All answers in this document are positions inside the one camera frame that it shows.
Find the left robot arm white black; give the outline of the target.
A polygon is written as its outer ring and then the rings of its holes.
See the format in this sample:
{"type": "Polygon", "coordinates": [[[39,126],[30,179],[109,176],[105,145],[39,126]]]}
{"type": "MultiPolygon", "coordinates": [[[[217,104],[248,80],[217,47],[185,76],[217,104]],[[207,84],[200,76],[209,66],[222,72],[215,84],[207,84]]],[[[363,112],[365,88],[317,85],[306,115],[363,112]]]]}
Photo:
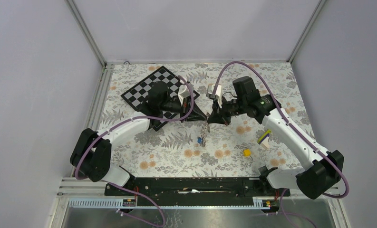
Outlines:
{"type": "Polygon", "coordinates": [[[206,121],[207,115],[194,102],[193,87],[185,82],[175,96],[170,96],[165,82],[155,82],[141,104],[140,110],[115,125],[94,131],[82,131],[70,157],[75,167],[75,178],[90,179],[92,182],[106,181],[116,184],[122,195],[134,190],[134,183],[128,171],[111,163],[112,150],[128,139],[143,133],[159,123],[169,122],[164,113],[180,114],[180,122],[206,121]]]}

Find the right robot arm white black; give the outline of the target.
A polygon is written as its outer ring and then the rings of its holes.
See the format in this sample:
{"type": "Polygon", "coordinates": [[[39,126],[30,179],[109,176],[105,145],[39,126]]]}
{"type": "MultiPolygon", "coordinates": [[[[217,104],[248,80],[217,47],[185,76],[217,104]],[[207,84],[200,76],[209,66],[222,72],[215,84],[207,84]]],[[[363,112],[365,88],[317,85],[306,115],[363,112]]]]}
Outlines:
{"type": "Polygon", "coordinates": [[[230,101],[222,96],[221,85],[210,84],[207,97],[213,100],[209,124],[229,125],[231,117],[246,114],[278,137],[299,160],[301,167],[262,171],[259,183],[261,193],[270,196],[278,189],[298,189],[310,199],[316,199],[337,184],[344,164],[344,156],[330,152],[300,129],[288,114],[275,103],[270,94],[260,95],[252,78],[244,76],[233,81],[236,98],[230,101]]]}

